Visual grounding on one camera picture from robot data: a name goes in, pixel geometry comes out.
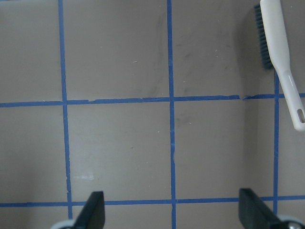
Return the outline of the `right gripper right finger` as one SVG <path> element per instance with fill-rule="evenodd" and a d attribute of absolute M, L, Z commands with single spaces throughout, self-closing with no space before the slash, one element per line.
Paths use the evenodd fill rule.
<path fill-rule="evenodd" d="M 271 209 L 250 189 L 239 189 L 238 218 L 244 229 L 284 229 Z"/>

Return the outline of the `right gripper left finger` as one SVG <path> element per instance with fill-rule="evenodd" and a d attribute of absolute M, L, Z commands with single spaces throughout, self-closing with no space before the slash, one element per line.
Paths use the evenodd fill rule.
<path fill-rule="evenodd" d="M 75 220 L 73 229 L 102 229 L 105 225 L 105 204 L 102 191 L 90 194 L 86 204 Z"/>

